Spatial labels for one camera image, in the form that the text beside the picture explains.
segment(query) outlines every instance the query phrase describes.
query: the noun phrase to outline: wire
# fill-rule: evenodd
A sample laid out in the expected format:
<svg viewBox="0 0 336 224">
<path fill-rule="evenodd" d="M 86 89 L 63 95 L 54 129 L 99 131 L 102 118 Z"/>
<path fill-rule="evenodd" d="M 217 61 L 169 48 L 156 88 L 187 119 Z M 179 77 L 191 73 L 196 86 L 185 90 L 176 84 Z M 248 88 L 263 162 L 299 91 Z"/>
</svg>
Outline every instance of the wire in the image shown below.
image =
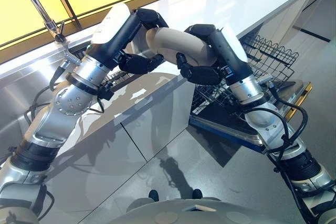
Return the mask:
<svg viewBox="0 0 336 224">
<path fill-rule="evenodd" d="M 49 192 L 49 191 L 47 191 L 46 193 L 50 197 L 51 203 L 50 203 L 49 207 L 47 208 L 47 210 L 40 217 L 38 217 L 37 220 L 42 220 L 49 213 L 49 211 L 51 210 L 52 206 L 55 203 L 55 197 L 52 195 L 52 193 Z"/>
<path fill-rule="evenodd" d="M 308 114 L 307 114 L 307 112 L 306 112 L 306 110 L 305 110 L 304 108 L 302 108 L 302 107 L 300 107 L 300 106 L 297 106 L 297 105 L 295 105 L 295 104 L 289 103 L 289 102 L 287 102 L 287 101 L 281 99 L 281 98 L 279 97 L 278 92 L 277 92 L 277 90 L 276 90 L 276 88 L 275 88 L 275 86 L 274 86 L 273 83 L 271 83 L 271 85 L 269 86 L 269 91 L 272 93 L 272 95 L 274 96 L 274 98 L 275 98 L 277 101 L 283 103 L 284 105 L 287 105 L 287 106 L 289 106 L 289 107 L 292 107 L 292 108 L 297 109 L 297 110 L 300 111 L 301 114 L 302 114 L 302 121 L 301 121 L 300 126 L 298 127 L 298 129 L 294 132 L 294 134 L 293 134 L 293 135 L 290 137 L 290 139 L 289 139 L 289 141 L 293 143 L 293 142 L 295 141 L 295 139 L 298 138 L 298 136 L 302 133 L 302 131 L 303 131 L 303 130 L 305 129 L 305 127 L 307 126 L 307 123 L 308 123 Z"/>
<path fill-rule="evenodd" d="M 41 95 L 41 94 L 43 94 L 45 91 L 47 91 L 49 89 L 49 86 L 46 86 L 46 87 L 44 87 L 43 89 L 41 89 L 37 94 L 36 94 L 36 96 L 34 97 L 34 100 L 33 100 L 33 103 L 32 103 L 32 105 L 30 106 L 30 112 L 31 112 L 31 120 L 34 120 L 34 118 L 35 118 L 35 110 L 36 110 L 36 107 L 35 107 L 35 105 L 37 104 L 37 99 L 39 98 L 39 96 Z"/>
<path fill-rule="evenodd" d="M 317 220 L 316 217 L 314 217 L 313 215 L 307 216 L 307 214 L 303 211 L 303 207 L 302 204 L 300 203 L 300 200 L 298 198 L 298 196 L 296 195 L 296 192 L 294 190 L 293 184 L 291 183 L 288 175 L 286 174 L 286 172 L 282 169 L 282 167 L 270 156 L 270 154 L 267 154 L 267 157 L 269 158 L 269 160 L 271 160 L 271 162 L 275 165 L 275 167 L 279 170 L 282 178 L 284 179 L 286 185 L 288 186 L 290 192 L 292 193 L 292 196 L 294 198 L 295 204 L 297 205 L 303 219 L 305 220 L 306 223 L 308 224 L 313 224 L 315 221 Z"/>
<path fill-rule="evenodd" d="M 50 102 L 36 104 L 34 106 L 34 108 L 38 108 L 38 107 L 41 107 L 41 106 L 47 106 L 49 104 L 50 104 Z M 28 110 L 26 110 L 25 113 L 24 113 L 24 118 L 26 119 L 26 121 L 27 121 L 27 123 L 28 123 L 29 126 L 32 124 L 31 121 L 30 121 L 30 119 L 29 119 L 29 117 L 28 117 L 28 112 L 31 112 L 30 109 L 31 109 L 31 107 Z"/>
<path fill-rule="evenodd" d="M 95 111 L 95 112 L 97 112 L 97 113 L 99 113 L 99 114 L 104 114 L 104 112 L 105 112 L 105 110 L 104 110 L 104 107 L 103 107 L 103 104 L 101 103 L 101 100 L 99 99 L 99 98 L 97 98 L 97 102 L 98 102 L 98 104 L 99 104 L 99 106 L 100 106 L 100 110 L 101 111 L 99 111 L 99 110 L 95 110 L 95 109 L 89 109 L 89 110 L 91 110 L 91 111 Z"/>
</svg>

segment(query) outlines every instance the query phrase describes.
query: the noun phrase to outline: robotic arm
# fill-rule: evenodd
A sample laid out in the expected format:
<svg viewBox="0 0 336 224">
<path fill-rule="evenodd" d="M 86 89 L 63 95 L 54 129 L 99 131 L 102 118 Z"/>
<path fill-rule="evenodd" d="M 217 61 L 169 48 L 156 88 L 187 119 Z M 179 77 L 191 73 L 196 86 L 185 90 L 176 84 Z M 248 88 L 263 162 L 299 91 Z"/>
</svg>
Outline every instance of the robotic arm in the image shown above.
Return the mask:
<svg viewBox="0 0 336 224">
<path fill-rule="evenodd" d="M 123 71 L 145 74 L 162 62 L 162 55 L 147 59 L 123 51 L 142 25 L 147 29 L 167 27 L 157 12 L 138 9 L 130 13 L 125 4 L 113 7 L 99 25 L 81 64 L 57 85 L 50 105 L 37 114 L 0 170 L 0 205 L 4 207 L 0 208 L 0 223 L 12 223 L 9 220 L 14 216 L 16 221 L 27 221 L 27 209 L 36 216 L 41 213 L 47 194 L 44 180 L 59 149 L 93 100 L 100 103 L 113 95 L 112 84 L 102 84 L 110 70 L 119 66 Z M 26 219 L 19 219 L 20 213 Z"/>
<path fill-rule="evenodd" d="M 299 129 L 294 131 L 277 112 L 277 108 L 268 102 L 247 63 L 247 56 L 240 42 L 230 27 L 225 26 L 222 30 L 218 30 L 214 25 L 190 26 L 183 35 L 181 33 L 179 39 L 183 37 L 184 41 L 188 41 L 190 35 L 193 35 L 199 38 L 199 41 L 195 41 L 192 47 L 185 42 L 185 47 L 177 51 L 173 42 L 164 42 L 172 36 L 176 37 L 175 32 L 171 32 L 168 28 L 151 29 L 147 32 L 148 44 L 154 52 L 174 48 L 177 67 L 181 70 L 182 76 L 192 83 L 216 85 L 225 78 L 226 84 L 245 113 L 246 121 L 261 136 L 267 156 L 275 165 L 275 171 L 281 174 L 291 190 L 306 223 L 334 223 L 335 181 L 312 157 L 299 137 L 307 123 L 306 111 L 283 101 L 273 83 L 268 83 L 269 90 L 279 102 L 295 107 L 302 113 L 302 123 Z M 205 66 L 195 64 L 193 58 L 195 47 L 202 49 L 195 58 L 212 59 L 215 55 L 217 63 L 206 61 Z M 164 56 L 168 60 L 173 58 L 172 55 Z"/>
</svg>

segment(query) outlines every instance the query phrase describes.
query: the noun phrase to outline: person's foot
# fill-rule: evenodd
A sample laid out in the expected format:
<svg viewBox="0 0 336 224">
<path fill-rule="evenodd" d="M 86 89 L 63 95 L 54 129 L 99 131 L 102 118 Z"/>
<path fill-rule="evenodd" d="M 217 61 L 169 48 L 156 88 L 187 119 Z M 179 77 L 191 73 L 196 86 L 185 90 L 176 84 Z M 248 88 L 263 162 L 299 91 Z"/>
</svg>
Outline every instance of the person's foot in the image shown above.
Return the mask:
<svg viewBox="0 0 336 224">
<path fill-rule="evenodd" d="M 202 199 L 202 198 L 203 198 L 203 194 L 201 190 L 199 189 L 193 190 L 193 199 Z"/>
<path fill-rule="evenodd" d="M 154 200 L 155 202 L 159 201 L 159 194 L 158 191 L 156 190 L 151 190 L 148 194 L 148 197 Z"/>
</svg>

